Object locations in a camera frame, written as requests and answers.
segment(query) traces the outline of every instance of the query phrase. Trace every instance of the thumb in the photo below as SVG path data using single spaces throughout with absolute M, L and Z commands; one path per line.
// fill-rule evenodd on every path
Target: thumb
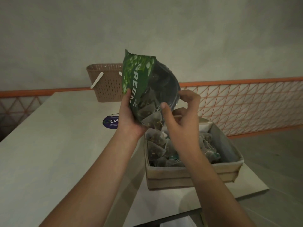
M 172 115 L 172 111 L 171 111 L 170 107 L 167 105 L 167 103 L 163 102 L 163 103 L 161 103 L 161 109 L 162 109 L 162 114 L 164 116 L 168 130 L 175 129 L 176 126 L 178 126 L 178 124 L 177 124 L 174 116 Z

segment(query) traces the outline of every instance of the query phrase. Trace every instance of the fabric storage box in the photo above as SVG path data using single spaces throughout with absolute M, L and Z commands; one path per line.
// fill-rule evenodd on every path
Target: fabric storage box
M 222 159 L 222 163 L 212 164 L 217 174 L 223 182 L 234 182 L 242 164 L 244 163 L 241 153 L 213 122 L 200 118 L 199 130 L 213 135 L 214 146 Z M 146 136 L 144 142 L 148 189 L 168 189 L 193 186 L 190 175 L 184 167 L 150 166 L 147 154 Z

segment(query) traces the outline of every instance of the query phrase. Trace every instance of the blue sticker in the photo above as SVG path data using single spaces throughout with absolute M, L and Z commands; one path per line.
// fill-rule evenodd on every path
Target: blue sticker
M 113 114 L 111 116 L 105 117 L 103 120 L 103 125 L 110 129 L 117 129 L 119 122 L 119 114 Z

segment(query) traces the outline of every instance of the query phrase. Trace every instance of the green tea bag package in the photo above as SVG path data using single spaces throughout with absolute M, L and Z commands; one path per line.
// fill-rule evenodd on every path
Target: green tea bag package
M 161 130 L 164 124 L 160 103 L 173 110 L 179 100 L 180 85 L 173 73 L 153 56 L 125 51 L 122 88 L 131 89 L 130 108 L 143 125 Z

